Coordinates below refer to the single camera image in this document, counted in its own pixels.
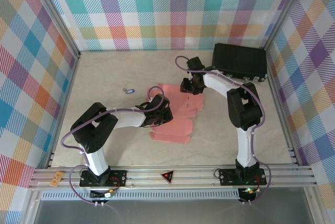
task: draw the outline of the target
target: plaid wallpaper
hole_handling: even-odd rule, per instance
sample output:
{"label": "plaid wallpaper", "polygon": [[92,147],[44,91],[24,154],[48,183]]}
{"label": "plaid wallpaper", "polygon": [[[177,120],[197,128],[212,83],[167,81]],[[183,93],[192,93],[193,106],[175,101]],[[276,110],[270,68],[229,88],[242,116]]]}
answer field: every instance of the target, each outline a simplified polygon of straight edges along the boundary
{"label": "plaid wallpaper", "polygon": [[0,223],[17,223],[75,58],[40,0],[0,0]]}
{"label": "plaid wallpaper", "polygon": [[335,0],[299,0],[269,62],[300,156],[335,223]]}
{"label": "plaid wallpaper", "polygon": [[54,0],[82,50],[261,47],[286,0]]}

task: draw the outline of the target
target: black power supply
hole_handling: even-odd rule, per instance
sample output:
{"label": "black power supply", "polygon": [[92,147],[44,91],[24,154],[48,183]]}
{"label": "black power supply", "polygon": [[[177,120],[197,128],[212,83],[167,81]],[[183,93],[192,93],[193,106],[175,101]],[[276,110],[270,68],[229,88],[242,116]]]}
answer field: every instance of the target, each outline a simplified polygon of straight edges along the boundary
{"label": "black power supply", "polygon": [[263,82],[267,78],[266,51],[217,43],[214,46],[212,67],[229,77]]}

